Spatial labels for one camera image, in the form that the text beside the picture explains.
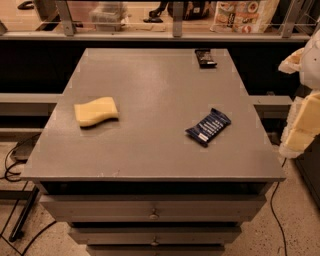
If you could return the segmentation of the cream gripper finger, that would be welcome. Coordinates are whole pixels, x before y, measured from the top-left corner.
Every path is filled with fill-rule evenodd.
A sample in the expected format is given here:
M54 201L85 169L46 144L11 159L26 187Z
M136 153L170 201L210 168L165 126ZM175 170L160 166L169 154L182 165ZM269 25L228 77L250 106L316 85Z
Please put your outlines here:
M320 92L296 97L286 122L279 153L289 159L297 158L320 134Z
M301 56L303 53L304 49L300 48L296 51L294 51L291 55L289 55L285 60L283 60L279 67L278 70L287 73L287 74L292 74L294 72L298 72L301 70Z

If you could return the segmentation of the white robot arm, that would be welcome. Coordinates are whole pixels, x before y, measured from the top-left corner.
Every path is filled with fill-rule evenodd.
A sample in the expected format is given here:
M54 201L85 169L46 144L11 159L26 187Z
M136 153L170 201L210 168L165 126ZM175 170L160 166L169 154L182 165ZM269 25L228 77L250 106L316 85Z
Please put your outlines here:
M301 85L311 90L306 96L294 98L281 136L279 153L292 159L301 155L320 134L320 31L283 60L278 70L288 74L298 72Z

